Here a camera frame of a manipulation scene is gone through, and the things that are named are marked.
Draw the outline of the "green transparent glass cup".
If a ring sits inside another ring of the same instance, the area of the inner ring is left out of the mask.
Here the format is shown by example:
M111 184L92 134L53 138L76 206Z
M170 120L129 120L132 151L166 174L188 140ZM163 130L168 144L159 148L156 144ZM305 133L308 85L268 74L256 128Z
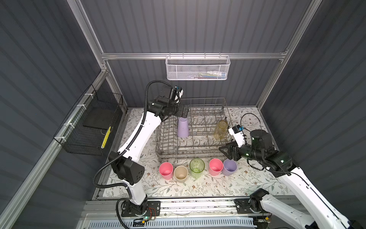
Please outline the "green transparent glass cup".
M191 171L191 176L195 179L198 179L205 169L205 163L200 158L194 158L191 160L189 168Z

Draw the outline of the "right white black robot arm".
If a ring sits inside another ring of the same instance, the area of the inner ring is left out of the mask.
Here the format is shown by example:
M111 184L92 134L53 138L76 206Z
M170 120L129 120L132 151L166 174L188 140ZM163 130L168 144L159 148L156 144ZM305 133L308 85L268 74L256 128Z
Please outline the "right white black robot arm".
M247 203L253 213L268 212L296 229L361 229L362 225L349 220L340 213L312 184L301 167L285 152L275 149L272 137L265 130L250 132L251 143L237 125L228 130L233 141L221 146L219 150L235 161L243 158L256 161L289 188L307 213L283 203L263 188L250 195Z

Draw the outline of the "yellow transparent glass cup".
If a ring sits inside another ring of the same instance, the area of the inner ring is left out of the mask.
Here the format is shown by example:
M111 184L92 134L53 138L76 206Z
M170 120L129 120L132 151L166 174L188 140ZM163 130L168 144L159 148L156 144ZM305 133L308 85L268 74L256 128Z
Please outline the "yellow transparent glass cup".
M213 137L216 140L222 140L226 136L228 128L228 122L226 120L220 120L214 130Z

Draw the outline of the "large purple plastic cup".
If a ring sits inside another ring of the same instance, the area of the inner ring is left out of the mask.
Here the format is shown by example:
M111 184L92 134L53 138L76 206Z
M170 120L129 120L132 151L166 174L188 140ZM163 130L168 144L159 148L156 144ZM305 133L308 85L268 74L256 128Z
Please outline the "large purple plastic cup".
M187 118L178 118L177 136L180 138L189 137L189 124Z

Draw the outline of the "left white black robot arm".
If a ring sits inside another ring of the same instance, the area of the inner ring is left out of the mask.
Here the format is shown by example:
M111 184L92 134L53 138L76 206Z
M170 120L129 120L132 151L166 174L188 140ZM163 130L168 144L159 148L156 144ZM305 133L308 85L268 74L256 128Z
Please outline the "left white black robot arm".
M139 164L142 151L153 132L171 116L186 118L188 108L181 103L184 90L179 87L164 86L161 94L152 100L145 100L144 113L139 124L125 144L113 155L111 167L127 189L129 201L141 206L146 200L142 185L145 168Z

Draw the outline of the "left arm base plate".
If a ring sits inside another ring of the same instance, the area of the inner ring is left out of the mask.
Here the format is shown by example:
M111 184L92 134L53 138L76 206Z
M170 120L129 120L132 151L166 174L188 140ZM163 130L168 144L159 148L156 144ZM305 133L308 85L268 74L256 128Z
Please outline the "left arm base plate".
M122 217L157 217L160 215L160 201L144 201L142 205L135 205L125 200L120 207Z

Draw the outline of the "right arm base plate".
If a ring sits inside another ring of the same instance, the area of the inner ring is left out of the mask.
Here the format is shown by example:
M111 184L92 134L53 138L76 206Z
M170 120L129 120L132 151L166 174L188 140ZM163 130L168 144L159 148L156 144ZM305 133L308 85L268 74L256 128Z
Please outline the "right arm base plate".
M236 206L236 210L238 214L267 214L268 212L265 211L259 200L254 198L237 198L234 199L234 204Z

